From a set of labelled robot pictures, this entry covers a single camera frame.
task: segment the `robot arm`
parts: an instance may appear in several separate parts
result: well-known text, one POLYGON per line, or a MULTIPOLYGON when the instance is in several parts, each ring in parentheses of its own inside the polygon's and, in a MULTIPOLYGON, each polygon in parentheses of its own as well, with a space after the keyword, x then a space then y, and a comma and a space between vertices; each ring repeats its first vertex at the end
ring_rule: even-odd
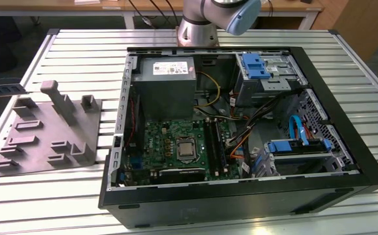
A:
POLYGON ((232 35, 243 34, 254 23, 260 8, 260 0, 186 0, 178 30, 180 45, 216 45, 216 26, 232 35))

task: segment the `power supply label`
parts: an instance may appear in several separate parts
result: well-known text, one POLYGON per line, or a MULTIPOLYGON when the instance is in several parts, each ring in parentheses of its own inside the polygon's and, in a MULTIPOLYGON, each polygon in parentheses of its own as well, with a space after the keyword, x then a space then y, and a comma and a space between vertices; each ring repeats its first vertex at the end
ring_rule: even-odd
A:
POLYGON ((154 63, 154 75, 188 74, 187 62, 158 62, 154 63))

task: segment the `sticker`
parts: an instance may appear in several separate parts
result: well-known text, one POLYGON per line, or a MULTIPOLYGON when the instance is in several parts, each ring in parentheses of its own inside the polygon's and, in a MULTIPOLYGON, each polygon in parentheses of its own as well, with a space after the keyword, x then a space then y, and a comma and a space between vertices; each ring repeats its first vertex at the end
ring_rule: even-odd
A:
POLYGON ((156 62, 152 65, 152 74, 188 74, 187 62, 156 62))
POLYGON ((267 72, 276 72, 278 68, 275 66, 267 66, 267 72))
POLYGON ((307 11, 322 11, 322 8, 306 8, 307 11))
POLYGON ((235 102, 236 102, 236 99, 235 98, 230 98, 230 105, 232 106, 232 107, 235 107, 235 102))
POLYGON ((248 165, 243 162, 242 163, 242 169, 247 172, 247 173, 250 173, 250 167, 248 167, 248 165))
POLYGON ((119 6, 103 6, 102 7, 103 10, 120 10, 119 6))

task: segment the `metal table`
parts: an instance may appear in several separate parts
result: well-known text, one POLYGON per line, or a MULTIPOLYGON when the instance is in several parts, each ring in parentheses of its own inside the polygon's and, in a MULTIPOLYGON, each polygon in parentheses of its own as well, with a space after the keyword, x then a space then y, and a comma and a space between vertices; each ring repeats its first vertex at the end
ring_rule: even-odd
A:
MULTIPOLYGON (((259 30, 234 37, 219 31, 222 46, 303 47, 378 160, 378 78, 339 35, 327 31, 259 30)), ((55 79, 71 99, 103 99, 98 163, 94 166, 0 178, 0 233, 115 234, 130 232, 98 208, 104 156, 112 143, 127 47, 175 46, 174 30, 60 30, 48 34, 22 84, 34 100, 40 82, 55 79)), ((0 117, 0 147, 13 119, 0 117)), ((353 197, 317 214, 131 230, 150 234, 359 234, 378 232, 378 191, 353 197)))

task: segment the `wire bundle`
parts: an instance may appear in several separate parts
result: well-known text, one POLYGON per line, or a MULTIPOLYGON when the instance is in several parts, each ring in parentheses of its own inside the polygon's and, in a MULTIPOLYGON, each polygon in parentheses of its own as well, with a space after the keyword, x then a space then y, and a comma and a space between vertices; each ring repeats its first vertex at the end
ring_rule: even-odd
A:
MULTIPOLYGON (((155 17, 143 16, 143 14, 142 14, 140 11, 138 10, 138 8, 136 8, 136 6, 135 6, 132 0, 128 0, 128 1, 130 1, 131 5, 132 5, 135 11, 138 12, 138 14, 140 15, 140 17, 143 18, 143 21, 146 22, 146 24, 150 25, 152 28, 155 28, 155 27, 152 26, 151 21, 150 21, 148 19, 155 19, 156 16, 155 16, 155 17)), ((168 1, 168 0, 164 0, 164 1, 166 1, 167 5, 170 6, 170 9, 171 9, 171 11, 172 11, 172 13, 174 13, 174 16, 175 16, 175 26, 178 26, 178 25, 179 25, 179 22, 178 22, 178 18, 176 18, 176 14, 175 14, 175 9, 174 9, 174 7, 172 7, 170 1, 168 1)), ((171 22, 170 22, 170 20, 168 20, 170 17, 166 17, 164 12, 163 12, 162 9, 158 7, 158 5, 155 4, 154 0, 150 0, 150 2, 151 2, 151 4, 154 5, 154 7, 156 8, 156 10, 159 11, 159 13, 162 14, 162 16, 164 17, 166 23, 171 24, 171 22)))

